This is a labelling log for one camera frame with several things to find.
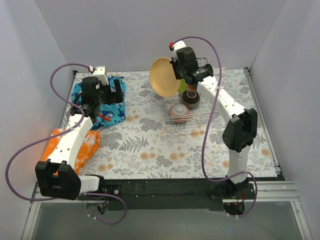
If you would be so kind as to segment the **lime green plate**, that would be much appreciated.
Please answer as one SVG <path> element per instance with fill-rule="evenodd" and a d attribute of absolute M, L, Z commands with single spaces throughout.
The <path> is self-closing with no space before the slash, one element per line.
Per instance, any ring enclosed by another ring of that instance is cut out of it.
<path fill-rule="evenodd" d="M 185 82 L 184 79 L 181 79 L 180 80 L 180 85 L 179 85 L 179 88 L 178 88 L 178 92 L 180 94 L 183 94 L 186 91 L 187 88 L 188 88 L 188 84 Z"/>

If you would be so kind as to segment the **beige bear plate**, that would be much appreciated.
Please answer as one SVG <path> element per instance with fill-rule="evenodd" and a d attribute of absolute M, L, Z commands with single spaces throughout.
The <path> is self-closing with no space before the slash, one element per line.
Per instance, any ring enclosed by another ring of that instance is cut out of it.
<path fill-rule="evenodd" d="M 167 57 L 160 57 L 152 63 L 149 82 L 155 93 L 164 98 L 173 96 L 180 87 L 180 80 L 176 79 L 170 59 Z"/>

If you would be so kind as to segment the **brown rimmed cream bowl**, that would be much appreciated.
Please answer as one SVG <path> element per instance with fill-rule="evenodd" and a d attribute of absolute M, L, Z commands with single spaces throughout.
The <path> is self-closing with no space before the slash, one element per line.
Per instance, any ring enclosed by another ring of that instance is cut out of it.
<path fill-rule="evenodd" d="M 195 90 L 186 90 L 181 96 L 181 102 L 188 109 L 194 109 L 200 104 L 200 95 Z"/>

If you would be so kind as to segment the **floral patterned bowl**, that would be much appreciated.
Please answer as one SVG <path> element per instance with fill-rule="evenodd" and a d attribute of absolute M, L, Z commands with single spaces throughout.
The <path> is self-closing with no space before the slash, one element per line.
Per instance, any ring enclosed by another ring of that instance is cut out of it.
<path fill-rule="evenodd" d="M 189 120 L 189 109 L 181 103 L 177 103 L 171 106 L 168 111 L 169 120 L 172 123 L 182 124 Z"/>

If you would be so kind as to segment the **orange plate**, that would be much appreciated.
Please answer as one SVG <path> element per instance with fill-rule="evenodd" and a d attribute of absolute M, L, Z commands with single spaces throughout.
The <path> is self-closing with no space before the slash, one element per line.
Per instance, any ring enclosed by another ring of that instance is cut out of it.
<path fill-rule="evenodd" d="M 188 85 L 190 90 L 196 91 L 196 89 L 192 85 Z"/>

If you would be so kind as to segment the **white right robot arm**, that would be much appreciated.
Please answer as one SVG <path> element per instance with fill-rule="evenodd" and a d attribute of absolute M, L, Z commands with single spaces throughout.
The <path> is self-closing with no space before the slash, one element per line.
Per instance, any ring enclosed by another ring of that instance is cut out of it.
<path fill-rule="evenodd" d="M 237 199 L 249 187 L 248 154 L 257 136 L 258 113 L 234 100 L 219 85 L 210 64 L 199 66 L 194 50 L 183 41 L 171 44 L 171 65 L 175 77 L 191 84 L 197 93 L 218 111 L 226 123 L 222 140 L 228 148 L 229 167 L 225 178 L 215 180 L 212 193 L 218 197 Z"/>

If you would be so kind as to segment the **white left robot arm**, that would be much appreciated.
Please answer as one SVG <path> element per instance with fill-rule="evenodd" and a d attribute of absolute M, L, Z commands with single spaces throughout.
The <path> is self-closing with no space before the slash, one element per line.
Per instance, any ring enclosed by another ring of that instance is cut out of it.
<path fill-rule="evenodd" d="M 70 102 L 72 108 L 65 133 L 47 159 L 35 166 L 43 196 L 67 200 L 75 200 L 85 193 L 95 200 L 106 196 L 106 187 L 101 184 L 104 178 L 99 175 L 78 176 L 76 159 L 97 118 L 104 118 L 101 106 L 124 102 L 122 82 L 119 78 L 93 75 L 82 79 L 80 90 Z"/>

